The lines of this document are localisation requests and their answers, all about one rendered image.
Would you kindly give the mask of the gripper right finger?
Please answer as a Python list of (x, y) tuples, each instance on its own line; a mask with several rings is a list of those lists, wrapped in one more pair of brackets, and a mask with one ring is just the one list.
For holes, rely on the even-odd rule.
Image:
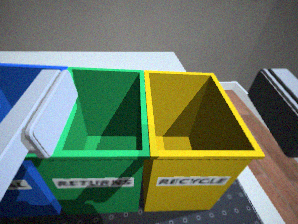
[(287, 69), (261, 69), (248, 97), (289, 158), (298, 157), (298, 79)]

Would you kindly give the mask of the blue open bin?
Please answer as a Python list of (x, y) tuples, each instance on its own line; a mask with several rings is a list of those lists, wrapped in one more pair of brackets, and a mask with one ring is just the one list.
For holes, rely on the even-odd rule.
[[(0, 63), (0, 123), (42, 70), (67, 68)], [(23, 160), (0, 201), (0, 218), (60, 215), (61, 208), (32, 161)]]

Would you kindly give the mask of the dark grey perforated base plate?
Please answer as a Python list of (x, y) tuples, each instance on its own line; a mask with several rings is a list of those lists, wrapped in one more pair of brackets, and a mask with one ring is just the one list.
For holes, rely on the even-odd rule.
[(0, 224), (264, 224), (238, 178), (210, 210), (144, 212), (143, 173), (138, 212), (4, 217)]

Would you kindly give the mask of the green bin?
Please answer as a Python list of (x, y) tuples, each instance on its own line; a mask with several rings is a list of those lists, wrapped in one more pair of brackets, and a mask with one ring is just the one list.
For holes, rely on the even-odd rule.
[(144, 70), (68, 67), (78, 97), (50, 158), (27, 154), (69, 214), (138, 212), (150, 158)]

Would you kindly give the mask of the yellow recycle bin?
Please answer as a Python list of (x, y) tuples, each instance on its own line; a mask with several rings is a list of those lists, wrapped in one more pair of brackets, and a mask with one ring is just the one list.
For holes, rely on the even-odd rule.
[(144, 212), (210, 210), (264, 153), (214, 73), (144, 70), (144, 80)]

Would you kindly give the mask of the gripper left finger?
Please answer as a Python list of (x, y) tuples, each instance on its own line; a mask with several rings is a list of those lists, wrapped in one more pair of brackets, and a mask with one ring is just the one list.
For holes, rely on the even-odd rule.
[(0, 201), (27, 154), (48, 159), (77, 91), (68, 70), (42, 70), (0, 123)]

